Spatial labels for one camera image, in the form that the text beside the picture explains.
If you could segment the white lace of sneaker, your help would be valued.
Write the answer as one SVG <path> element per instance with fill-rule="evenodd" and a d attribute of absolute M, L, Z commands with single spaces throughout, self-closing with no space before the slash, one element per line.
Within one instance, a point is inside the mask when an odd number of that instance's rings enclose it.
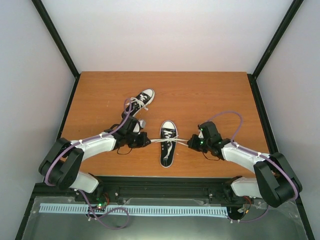
<path fill-rule="evenodd" d="M 173 128 L 173 129 L 161 128 L 160 134 L 162 134 L 163 136 L 161 136 L 158 139 L 151 139 L 151 143 L 161 143 L 162 150 L 164 150 L 165 147 L 167 147 L 167 153 L 163 157 L 164 162 L 167 162 L 169 159 L 169 155 L 170 155 L 172 149 L 174 148 L 173 143 L 188 146 L 186 144 L 186 142 L 187 142 L 186 139 L 178 138 L 179 135 L 178 135 L 178 132 L 175 128 Z"/>
<path fill-rule="evenodd" d="M 131 104 L 127 103 L 127 105 L 131 105 L 131 111 L 139 111 L 140 109 L 145 109 L 148 111 L 147 105 L 149 104 L 149 100 L 151 98 L 146 94 L 139 94 L 137 97 L 131 97 L 130 102 Z"/>

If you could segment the black canvas sneaker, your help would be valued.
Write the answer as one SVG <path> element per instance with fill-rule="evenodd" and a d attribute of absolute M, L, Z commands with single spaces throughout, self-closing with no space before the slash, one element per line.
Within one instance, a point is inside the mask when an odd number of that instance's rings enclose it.
<path fill-rule="evenodd" d="M 177 143 L 171 139 L 178 136 L 178 131 L 176 125 L 170 121 L 166 120 L 160 127 L 160 164 L 164 168 L 169 168 L 174 161 L 174 153 Z"/>
<path fill-rule="evenodd" d="M 147 106 L 154 100 L 155 91 L 152 88 L 148 88 L 140 92 L 136 97 L 131 97 L 130 102 L 126 103 L 126 108 L 121 114 L 122 118 L 125 118 L 126 114 L 135 117 L 137 113 L 144 109 L 148 110 Z"/>

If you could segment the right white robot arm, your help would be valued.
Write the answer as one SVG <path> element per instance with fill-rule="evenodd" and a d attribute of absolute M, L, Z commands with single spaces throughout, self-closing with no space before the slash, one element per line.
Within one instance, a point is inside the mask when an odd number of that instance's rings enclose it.
<path fill-rule="evenodd" d="M 190 149 L 211 153 L 220 160 L 235 163 L 255 174 L 254 178 L 239 177 L 231 183 L 236 196 L 261 198 L 273 208 L 299 196 L 302 184 L 282 153 L 261 153 L 233 139 L 222 138 L 211 121 L 198 125 L 198 129 L 199 134 L 193 134 L 187 142 Z"/>

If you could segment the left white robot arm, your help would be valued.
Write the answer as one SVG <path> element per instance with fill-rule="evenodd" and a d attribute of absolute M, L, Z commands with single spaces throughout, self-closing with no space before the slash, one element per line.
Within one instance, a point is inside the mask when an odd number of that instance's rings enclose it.
<path fill-rule="evenodd" d="M 59 190 L 74 189 L 86 192 L 92 201 L 103 198 L 104 188 L 92 175 L 80 171 L 82 162 L 104 152 L 118 150 L 123 146 L 130 149 L 143 148 L 151 143 L 143 119 L 129 116 L 116 129 L 106 131 L 81 140 L 68 141 L 59 138 L 51 147 L 38 171 L 45 183 Z"/>

